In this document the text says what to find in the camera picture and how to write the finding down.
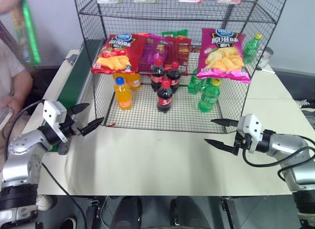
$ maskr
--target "white wall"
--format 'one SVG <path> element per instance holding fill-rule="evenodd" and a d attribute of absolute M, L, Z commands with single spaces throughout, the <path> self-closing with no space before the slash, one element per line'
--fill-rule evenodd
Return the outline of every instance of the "white wall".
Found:
<path fill-rule="evenodd" d="M 83 41 L 74 0 L 30 0 L 30 5 L 42 65 L 59 65 Z M 0 19 L 10 23 L 8 16 Z M 315 0 L 287 0 L 269 46 L 273 67 L 315 74 Z"/>
<path fill-rule="evenodd" d="M 315 75 L 315 0 L 287 0 L 269 42 L 270 65 Z"/>

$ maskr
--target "white table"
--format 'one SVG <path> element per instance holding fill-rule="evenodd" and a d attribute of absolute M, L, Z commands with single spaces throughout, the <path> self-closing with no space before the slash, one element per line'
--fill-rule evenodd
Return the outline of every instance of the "white table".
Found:
<path fill-rule="evenodd" d="M 65 61 L 49 86 L 46 99 L 56 99 L 69 75 Z M 89 109 L 79 116 L 85 124 L 95 118 L 92 85 L 84 101 Z M 37 107 L 24 132 L 41 122 Z M 315 138 L 289 92 L 275 74 L 257 71 L 252 79 L 243 114 L 255 114 L 263 128 L 277 133 Z M 47 153 L 43 162 L 72 195 L 198 195 L 253 196 L 290 194 L 277 177 L 280 166 L 253 168 L 242 156 L 218 150 L 203 139 L 233 145 L 235 133 L 204 134 L 99 127 L 75 137 L 66 156 Z M 255 163 L 274 162 L 261 153 L 248 155 Z M 39 194 L 63 195 L 42 170 Z"/>

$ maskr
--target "orange soda bottle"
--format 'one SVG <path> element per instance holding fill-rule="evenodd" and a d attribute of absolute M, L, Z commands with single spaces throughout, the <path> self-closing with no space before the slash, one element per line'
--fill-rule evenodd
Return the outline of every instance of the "orange soda bottle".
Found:
<path fill-rule="evenodd" d="M 122 110 L 129 110 L 132 108 L 131 92 L 128 84 L 125 82 L 123 77 L 118 77 L 115 80 L 116 84 L 114 90 L 116 93 L 116 100 L 119 107 Z"/>
<path fill-rule="evenodd" d="M 126 82 L 126 73 L 113 73 L 114 82 L 116 83 L 116 78 L 123 77 Z"/>
<path fill-rule="evenodd" d="M 125 74 L 125 78 L 127 79 L 127 83 L 132 90 L 138 90 L 141 87 L 140 82 L 140 74 Z"/>

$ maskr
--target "purple snack bag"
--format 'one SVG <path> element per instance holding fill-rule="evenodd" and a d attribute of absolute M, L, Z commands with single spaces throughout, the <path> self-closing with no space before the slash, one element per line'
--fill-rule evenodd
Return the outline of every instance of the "purple snack bag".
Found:
<path fill-rule="evenodd" d="M 139 72 L 148 72 L 156 58 L 162 59 L 163 63 L 167 56 L 169 41 L 164 37 L 148 34 L 146 44 L 144 45 L 142 57 L 139 62 Z"/>
<path fill-rule="evenodd" d="M 229 78 L 251 83 L 244 65 L 242 41 L 245 35 L 224 29 L 202 29 L 198 78 Z"/>

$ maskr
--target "wire mesh shelf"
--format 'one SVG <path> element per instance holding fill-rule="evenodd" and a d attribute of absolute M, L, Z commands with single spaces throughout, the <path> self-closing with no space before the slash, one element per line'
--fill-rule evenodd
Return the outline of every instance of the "wire mesh shelf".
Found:
<path fill-rule="evenodd" d="M 183 3 L 178 0 L 158 0 L 158 3 L 98 4 L 96 0 L 75 0 L 78 18 L 91 66 L 110 34 L 151 33 L 188 29 L 191 48 L 201 45 L 201 29 L 226 29 L 246 35 L 243 47 L 256 33 L 262 33 L 260 50 L 267 46 L 278 23 L 286 0 L 242 0 L 241 4 L 219 4 L 215 0 L 202 3 Z M 198 53 L 190 51 L 188 73 L 198 65 Z M 247 64 L 252 76 L 260 56 Z M 106 126 L 167 131 L 229 133 L 234 127 L 220 128 L 210 123 L 213 118 L 239 119 L 242 115 L 249 85 L 225 79 L 215 108 L 201 113 L 196 105 L 200 95 L 187 93 L 190 76 L 182 76 L 174 103 L 166 114 L 157 111 L 157 95 L 150 79 L 142 75 L 142 87 L 133 93 L 133 108 L 121 111 L 113 92 L 112 76 L 94 75 L 94 99 L 97 117 L 105 116 Z"/>

